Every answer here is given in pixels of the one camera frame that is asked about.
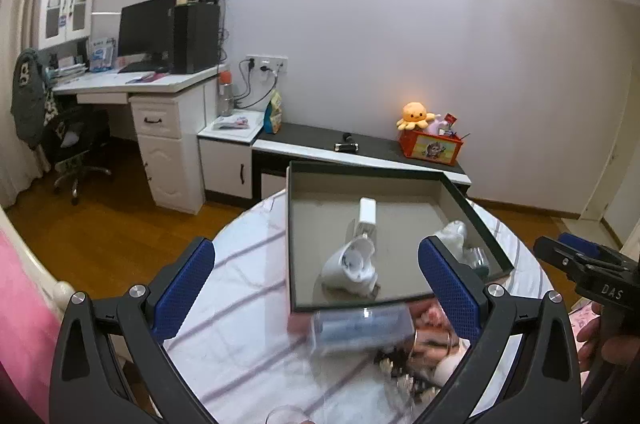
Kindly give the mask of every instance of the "blue gripper pad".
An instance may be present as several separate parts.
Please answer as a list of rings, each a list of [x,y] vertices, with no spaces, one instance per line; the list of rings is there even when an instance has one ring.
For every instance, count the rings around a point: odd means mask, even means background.
[[[560,236],[558,236],[558,241],[560,243],[564,243],[566,246],[571,247],[578,252],[581,252],[585,256],[588,256],[593,259],[598,259],[600,256],[600,251],[598,250],[598,244],[593,243],[592,241],[577,237],[568,232],[563,232]]]
[[[470,267],[458,263],[435,236],[420,242],[418,265],[457,335],[474,344],[482,332],[487,311],[486,298],[482,294],[484,283]]]
[[[155,302],[153,310],[151,334],[159,343],[174,338],[178,333],[202,286],[211,274],[215,260],[216,252],[213,243],[205,238],[197,238],[191,242],[190,247],[176,263],[162,269],[151,283],[150,287],[153,291],[155,285],[162,285],[163,280],[170,281]]]

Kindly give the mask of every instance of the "clear plastic bottle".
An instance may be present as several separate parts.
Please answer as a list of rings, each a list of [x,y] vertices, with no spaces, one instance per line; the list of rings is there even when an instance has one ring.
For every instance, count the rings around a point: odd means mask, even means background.
[[[218,76],[218,86],[220,89],[220,115],[229,117],[234,112],[234,92],[231,84],[231,72],[221,71]]]

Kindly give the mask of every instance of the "orange bottle cap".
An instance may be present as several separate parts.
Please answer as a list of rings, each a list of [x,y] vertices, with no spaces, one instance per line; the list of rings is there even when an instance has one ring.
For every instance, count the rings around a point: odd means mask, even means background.
[[[228,70],[221,71],[218,79],[220,84],[231,84],[231,72]]]

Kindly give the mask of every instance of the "pink blanket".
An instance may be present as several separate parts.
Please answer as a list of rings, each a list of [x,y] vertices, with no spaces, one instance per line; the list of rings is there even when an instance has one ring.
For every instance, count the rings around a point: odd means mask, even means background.
[[[60,322],[0,230],[0,362],[22,397],[49,422],[49,380]]]

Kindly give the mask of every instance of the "computer monitor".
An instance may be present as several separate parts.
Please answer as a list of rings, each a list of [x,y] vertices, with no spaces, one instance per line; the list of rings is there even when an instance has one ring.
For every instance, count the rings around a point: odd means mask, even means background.
[[[118,56],[148,55],[146,61],[126,66],[123,71],[144,71],[145,64],[156,71],[169,67],[175,1],[149,0],[122,9]]]

